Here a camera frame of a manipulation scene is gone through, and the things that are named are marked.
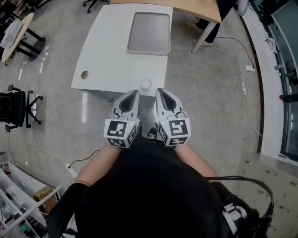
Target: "headphones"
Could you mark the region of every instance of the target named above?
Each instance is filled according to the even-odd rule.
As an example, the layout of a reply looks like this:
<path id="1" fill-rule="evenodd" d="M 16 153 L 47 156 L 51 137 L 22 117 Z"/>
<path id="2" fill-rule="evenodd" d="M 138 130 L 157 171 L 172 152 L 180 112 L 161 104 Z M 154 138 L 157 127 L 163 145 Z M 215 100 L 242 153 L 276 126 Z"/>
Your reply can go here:
<path id="1" fill-rule="evenodd" d="M 225 176 L 225 177 L 205 177 L 207 180 L 240 180 L 255 183 L 265 189 L 271 199 L 268 209 L 262 217 L 256 209 L 251 209 L 243 220 L 241 225 L 237 228 L 235 237 L 238 238 L 265 238 L 268 228 L 272 221 L 272 214 L 274 208 L 274 196 L 272 190 L 262 181 L 253 178 L 245 178 L 241 176 Z"/>

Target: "person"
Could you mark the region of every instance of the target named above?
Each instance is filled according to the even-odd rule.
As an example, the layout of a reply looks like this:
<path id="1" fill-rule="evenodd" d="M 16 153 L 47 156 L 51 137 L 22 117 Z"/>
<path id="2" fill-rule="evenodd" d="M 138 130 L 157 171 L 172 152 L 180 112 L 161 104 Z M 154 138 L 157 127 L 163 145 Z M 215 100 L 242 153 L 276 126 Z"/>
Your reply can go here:
<path id="1" fill-rule="evenodd" d="M 219 196 L 205 177 L 215 170 L 188 144 L 166 147 L 140 131 L 129 149 L 104 146 L 47 219 L 60 238 L 75 214 L 76 237 L 180 235 L 227 237 Z"/>
<path id="2" fill-rule="evenodd" d="M 236 5 L 236 3 L 237 3 L 236 0 L 217 0 L 218 10 L 219 10 L 220 18 L 222 21 L 228 15 L 228 13 L 232 9 L 232 7 L 234 7 Z M 196 31 L 203 33 L 203 31 L 208 26 L 209 21 L 200 19 L 197 23 L 187 21 L 187 22 L 185 22 L 185 24 L 187 26 L 195 29 Z M 220 27 L 220 24 L 217 23 L 201 46 L 211 46 L 212 45 L 214 39 L 216 38 L 219 27 Z"/>

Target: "sneaker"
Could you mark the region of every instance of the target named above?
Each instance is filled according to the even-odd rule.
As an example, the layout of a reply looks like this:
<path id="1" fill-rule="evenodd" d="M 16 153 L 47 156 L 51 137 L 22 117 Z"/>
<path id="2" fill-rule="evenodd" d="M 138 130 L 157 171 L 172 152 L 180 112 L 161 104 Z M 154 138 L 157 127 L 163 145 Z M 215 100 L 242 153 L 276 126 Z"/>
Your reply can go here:
<path id="1" fill-rule="evenodd" d="M 150 131 L 148 132 L 147 138 L 148 139 L 156 139 L 157 138 L 157 128 L 156 127 L 152 127 L 150 129 Z"/>
<path id="2" fill-rule="evenodd" d="M 186 24 L 188 27 L 190 27 L 190 28 L 194 28 L 195 30 L 197 30 L 197 31 L 200 32 L 200 33 L 202 33 L 202 32 L 204 31 L 203 29 L 198 28 L 198 27 L 196 26 L 196 24 L 193 23 L 193 22 L 186 21 L 185 24 Z"/>
<path id="3" fill-rule="evenodd" d="M 194 44 L 196 44 L 197 40 L 198 40 L 198 39 L 193 39 L 192 42 L 193 42 Z M 203 44 L 202 44 L 201 46 L 211 46 L 211 45 L 212 45 L 212 43 L 208 43 L 208 42 L 204 41 Z"/>

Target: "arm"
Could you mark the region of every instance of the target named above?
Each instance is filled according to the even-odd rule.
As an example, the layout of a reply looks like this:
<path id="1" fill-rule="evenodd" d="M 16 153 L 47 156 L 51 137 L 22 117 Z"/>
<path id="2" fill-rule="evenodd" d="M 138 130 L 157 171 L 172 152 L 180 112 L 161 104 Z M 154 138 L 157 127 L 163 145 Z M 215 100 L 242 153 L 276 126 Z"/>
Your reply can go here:
<path id="1" fill-rule="evenodd" d="M 75 183 L 91 186 L 113 166 L 120 154 L 120 148 L 105 145 L 101 151 L 80 171 Z"/>
<path id="2" fill-rule="evenodd" d="M 176 156 L 193 167 L 204 177 L 217 177 L 215 170 L 190 145 L 178 145 L 174 149 Z"/>

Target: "black pants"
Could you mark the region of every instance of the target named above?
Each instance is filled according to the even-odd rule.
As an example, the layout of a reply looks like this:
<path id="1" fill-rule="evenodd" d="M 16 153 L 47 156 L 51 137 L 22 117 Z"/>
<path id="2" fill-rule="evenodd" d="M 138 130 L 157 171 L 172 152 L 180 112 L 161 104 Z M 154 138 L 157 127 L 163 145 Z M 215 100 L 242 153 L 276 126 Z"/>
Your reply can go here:
<path id="1" fill-rule="evenodd" d="M 235 3 L 236 3 L 236 0 L 217 0 L 218 10 L 219 10 L 221 20 L 224 20 L 224 18 L 228 15 L 229 11 L 235 5 Z M 202 30 L 205 30 L 208 24 L 209 24 L 209 21 L 200 19 L 200 21 L 196 23 L 196 26 Z M 220 24 L 217 23 L 205 40 L 207 43 L 212 43 L 214 41 L 217 35 L 217 32 L 219 30 L 219 27 L 220 27 Z"/>

